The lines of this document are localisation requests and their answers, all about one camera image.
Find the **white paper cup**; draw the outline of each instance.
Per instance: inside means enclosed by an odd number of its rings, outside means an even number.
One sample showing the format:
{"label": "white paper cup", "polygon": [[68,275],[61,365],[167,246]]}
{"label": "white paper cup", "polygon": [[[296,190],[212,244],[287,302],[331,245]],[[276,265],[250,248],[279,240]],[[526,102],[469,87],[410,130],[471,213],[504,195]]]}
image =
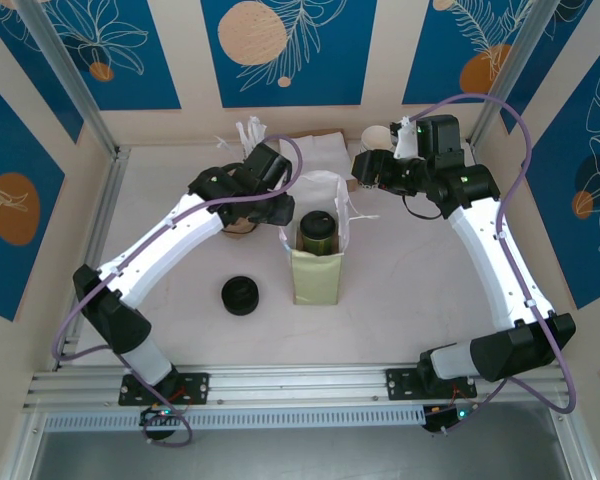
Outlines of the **white paper cup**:
{"label": "white paper cup", "polygon": [[382,125],[372,125],[362,132],[360,137],[360,153],[367,150],[389,150],[395,147],[391,143],[391,131]]}

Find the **black lid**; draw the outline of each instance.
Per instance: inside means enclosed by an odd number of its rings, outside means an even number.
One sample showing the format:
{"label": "black lid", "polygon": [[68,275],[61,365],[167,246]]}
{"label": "black lid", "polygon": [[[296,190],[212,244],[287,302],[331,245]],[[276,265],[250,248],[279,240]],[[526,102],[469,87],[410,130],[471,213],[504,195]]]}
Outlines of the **black lid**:
{"label": "black lid", "polygon": [[300,232],[312,240],[324,240],[336,231],[336,221],[327,212],[314,210],[300,221]]}
{"label": "black lid", "polygon": [[249,277],[233,277],[222,287],[222,303],[229,313],[248,315],[258,306],[258,286]]}

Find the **floral wall print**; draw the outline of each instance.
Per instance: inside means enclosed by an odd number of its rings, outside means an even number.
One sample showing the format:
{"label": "floral wall print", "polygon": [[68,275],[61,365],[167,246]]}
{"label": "floral wall print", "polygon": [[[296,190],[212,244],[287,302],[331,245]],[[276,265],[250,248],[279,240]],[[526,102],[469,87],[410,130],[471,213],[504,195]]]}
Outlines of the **floral wall print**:
{"label": "floral wall print", "polygon": [[10,0],[0,0],[0,38],[53,111],[65,131],[76,142],[83,120]]}
{"label": "floral wall print", "polygon": [[[544,29],[544,35],[538,41],[507,98],[507,102],[518,112],[523,113],[531,102],[591,2],[592,0],[561,0],[556,7]],[[500,110],[500,115],[507,131],[511,133],[516,126],[515,120],[506,110]]]}
{"label": "floral wall print", "polygon": [[535,1],[431,0],[402,103],[489,92]]}
{"label": "floral wall print", "polygon": [[202,0],[223,106],[359,105],[375,6]]}
{"label": "floral wall print", "polygon": [[578,307],[600,297],[600,57],[533,149],[527,174]]}
{"label": "floral wall print", "polygon": [[15,319],[63,181],[0,96],[0,316],[7,320]]}
{"label": "floral wall print", "polygon": [[[102,110],[180,108],[146,0],[46,0],[41,6]],[[0,0],[1,16],[9,16],[1,21],[2,35],[39,52],[10,7]]]}

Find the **black mounting plate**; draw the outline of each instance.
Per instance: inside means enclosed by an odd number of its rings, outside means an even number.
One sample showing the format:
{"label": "black mounting plate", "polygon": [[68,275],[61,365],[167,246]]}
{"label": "black mounting plate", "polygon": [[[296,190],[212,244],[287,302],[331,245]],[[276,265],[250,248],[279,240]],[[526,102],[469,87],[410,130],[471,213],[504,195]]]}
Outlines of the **black mounting plate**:
{"label": "black mounting plate", "polygon": [[[180,373],[173,389],[177,394],[184,388],[184,392],[171,400],[173,405],[206,405],[209,393],[208,373]],[[122,377],[118,405],[120,406],[151,406],[161,404],[133,375]]]}
{"label": "black mounting plate", "polygon": [[389,400],[451,400],[454,387],[467,398],[478,396],[475,385],[470,385],[467,377],[440,380],[433,390],[427,390],[416,368],[390,368],[385,375]]}

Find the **gray floor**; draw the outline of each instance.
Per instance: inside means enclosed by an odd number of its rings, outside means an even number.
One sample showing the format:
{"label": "gray floor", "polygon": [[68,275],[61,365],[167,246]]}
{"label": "gray floor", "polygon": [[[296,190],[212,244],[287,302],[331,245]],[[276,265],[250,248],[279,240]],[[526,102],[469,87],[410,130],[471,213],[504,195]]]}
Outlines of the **gray floor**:
{"label": "gray floor", "polygon": [[447,438],[420,427],[200,432],[170,450],[140,434],[47,434],[33,479],[569,478],[548,413],[491,405]]}

